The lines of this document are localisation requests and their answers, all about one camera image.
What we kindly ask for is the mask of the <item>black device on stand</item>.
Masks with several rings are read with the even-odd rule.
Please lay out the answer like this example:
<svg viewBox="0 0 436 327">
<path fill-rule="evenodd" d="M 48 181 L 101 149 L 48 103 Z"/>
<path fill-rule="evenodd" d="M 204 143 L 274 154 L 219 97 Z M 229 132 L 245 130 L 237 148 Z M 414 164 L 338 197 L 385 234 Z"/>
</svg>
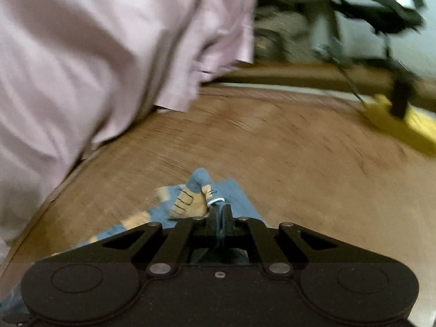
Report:
<svg viewBox="0 0 436 327">
<path fill-rule="evenodd" d="M 420 10 L 424 0 L 371 0 L 377 5 L 355 4 L 347 0 L 333 3 L 333 8 L 348 19 L 360 19 L 374 29 L 374 33 L 394 35 L 404 30 L 417 30 L 424 24 Z"/>
</svg>

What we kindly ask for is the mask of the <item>black power adapter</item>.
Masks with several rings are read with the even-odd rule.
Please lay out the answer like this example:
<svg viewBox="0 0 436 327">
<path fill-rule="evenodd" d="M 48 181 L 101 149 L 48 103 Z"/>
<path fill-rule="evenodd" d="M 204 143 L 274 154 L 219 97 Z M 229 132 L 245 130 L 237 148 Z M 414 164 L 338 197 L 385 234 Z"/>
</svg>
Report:
<svg viewBox="0 0 436 327">
<path fill-rule="evenodd" d="M 409 101 L 416 94 L 417 77 L 410 71 L 398 71 L 390 94 L 389 113 L 399 120 L 404 120 L 409 108 Z"/>
</svg>

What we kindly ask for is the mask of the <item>pink satin bed sheet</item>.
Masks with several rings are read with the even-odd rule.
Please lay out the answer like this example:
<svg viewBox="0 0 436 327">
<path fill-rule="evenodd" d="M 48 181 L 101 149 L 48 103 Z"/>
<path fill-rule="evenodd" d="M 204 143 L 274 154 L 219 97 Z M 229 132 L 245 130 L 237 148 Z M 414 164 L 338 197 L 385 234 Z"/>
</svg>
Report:
<svg viewBox="0 0 436 327">
<path fill-rule="evenodd" d="M 256 0 L 1 0 L 1 255 L 76 162 L 253 60 Z"/>
</svg>

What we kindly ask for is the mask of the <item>yellow power strip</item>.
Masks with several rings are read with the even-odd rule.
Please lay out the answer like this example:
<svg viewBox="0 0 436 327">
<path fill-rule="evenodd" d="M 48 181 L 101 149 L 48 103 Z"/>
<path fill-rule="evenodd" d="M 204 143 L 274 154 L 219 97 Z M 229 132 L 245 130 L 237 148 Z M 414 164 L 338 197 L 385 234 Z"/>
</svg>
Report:
<svg viewBox="0 0 436 327">
<path fill-rule="evenodd" d="M 435 118 L 409 106 L 404 118 L 399 119 L 390 113 L 391 106 L 386 96 L 375 95 L 373 101 L 363 102 L 363 114 L 381 132 L 435 158 Z"/>
</svg>

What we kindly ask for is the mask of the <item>blue car print pants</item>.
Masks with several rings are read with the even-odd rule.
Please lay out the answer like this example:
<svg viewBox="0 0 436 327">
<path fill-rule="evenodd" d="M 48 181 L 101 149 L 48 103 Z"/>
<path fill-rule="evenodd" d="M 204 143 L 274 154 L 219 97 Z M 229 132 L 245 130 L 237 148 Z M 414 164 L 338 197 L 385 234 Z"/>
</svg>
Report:
<svg viewBox="0 0 436 327">
<path fill-rule="evenodd" d="M 160 222 L 163 227 L 172 228 L 180 219 L 207 216 L 210 204 L 229 204 L 235 217 L 262 218 L 235 180 L 215 183 L 203 168 L 194 171 L 185 184 L 159 187 L 157 195 L 160 200 L 157 207 L 136 213 L 76 247 L 110 238 L 149 222 Z"/>
</svg>

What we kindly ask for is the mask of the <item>brown patterned handbag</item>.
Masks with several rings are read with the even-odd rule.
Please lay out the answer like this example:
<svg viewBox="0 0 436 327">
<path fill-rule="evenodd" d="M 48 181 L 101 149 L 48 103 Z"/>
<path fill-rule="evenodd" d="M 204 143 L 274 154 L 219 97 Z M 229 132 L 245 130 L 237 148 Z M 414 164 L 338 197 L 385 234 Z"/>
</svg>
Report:
<svg viewBox="0 0 436 327">
<path fill-rule="evenodd" d="M 256 62 L 312 63 L 307 20 L 301 14 L 273 12 L 255 20 L 254 59 Z"/>
</svg>

